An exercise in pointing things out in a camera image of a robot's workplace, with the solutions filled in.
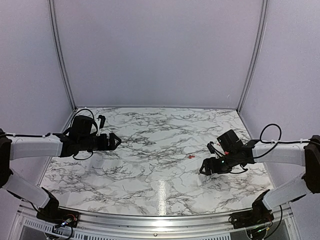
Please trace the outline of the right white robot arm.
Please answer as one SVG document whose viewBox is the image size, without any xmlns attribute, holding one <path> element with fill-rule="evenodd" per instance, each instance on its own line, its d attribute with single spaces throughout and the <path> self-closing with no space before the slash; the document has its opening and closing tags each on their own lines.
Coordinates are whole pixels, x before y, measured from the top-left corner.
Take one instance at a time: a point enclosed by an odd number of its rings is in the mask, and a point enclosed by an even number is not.
<svg viewBox="0 0 320 240">
<path fill-rule="evenodd" d="M 253 203 L 247 219 L 252 224 L 258 224 L 272 209 L 296 201 L 308 194 L 320 192 L 320 137 L 313 135 L 310 139 L 297 141 L 252 139 L 246 144 L 237 137 L 218 138 L 224 150 L 221 154 L 212 143 L 207 145 L 215 157 L 203 160 L 200 174 L 230 174 L 235 166 L 245 167 L 257 163 L 278 163 L 299 165 L 305 168 L 302 175 L 286 183 L 263 192 Z"/>
</svg>

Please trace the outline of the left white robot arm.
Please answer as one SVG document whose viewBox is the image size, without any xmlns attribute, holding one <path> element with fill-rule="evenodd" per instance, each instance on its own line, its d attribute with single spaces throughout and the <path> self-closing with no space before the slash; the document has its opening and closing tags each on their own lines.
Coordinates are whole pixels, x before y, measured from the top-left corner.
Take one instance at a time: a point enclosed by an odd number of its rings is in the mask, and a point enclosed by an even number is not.
<svg viewBox="0 0 320 240">
<path fill-rule="evenodd" d="M 53 223 L 63 219 L 59 201 L 46 189 L 31 184 L 10 168 L 10 162 L 33 157 L 74 157 L 79 152 L 113 151 L 121 139 L 110 134 L 73 130 L 47 135 L 0 134 L 0 187 L 18 199 L 31 202 Z"/>
</svg>

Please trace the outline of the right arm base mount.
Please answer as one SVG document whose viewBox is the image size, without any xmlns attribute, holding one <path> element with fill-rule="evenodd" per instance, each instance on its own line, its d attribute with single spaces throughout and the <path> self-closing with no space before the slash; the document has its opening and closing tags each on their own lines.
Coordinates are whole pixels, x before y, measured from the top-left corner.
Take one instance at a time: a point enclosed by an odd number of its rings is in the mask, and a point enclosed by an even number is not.
<svg viewBox="0 0 320 240">
<path fill-rule="evenodd" d="M 268 189 L 260 194 L 252 203 L 250 210 L 243 210 L 230 215 L 228 221 L 234 229 L 247 228 L 274 220 L 272 210 L 267 209 L 263 204 L 263 198 L 269 191 Z"/>
</svg>

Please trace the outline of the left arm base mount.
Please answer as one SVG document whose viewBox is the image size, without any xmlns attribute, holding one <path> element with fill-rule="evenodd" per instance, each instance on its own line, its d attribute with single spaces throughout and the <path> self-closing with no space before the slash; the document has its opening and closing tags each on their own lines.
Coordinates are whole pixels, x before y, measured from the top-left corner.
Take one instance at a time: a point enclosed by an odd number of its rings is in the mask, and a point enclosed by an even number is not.
<svg viewBox="0 0 320 240">
<path fill-rule="evenodd" d="M 56 224 L 58 227 L 76 228 L 79 221 L 79 212 L 59 207 L 59 201 L 49 196 L 49 201 L 44 207 L 39 207 L 36 217 L 40 220 Z"/>
</svg>

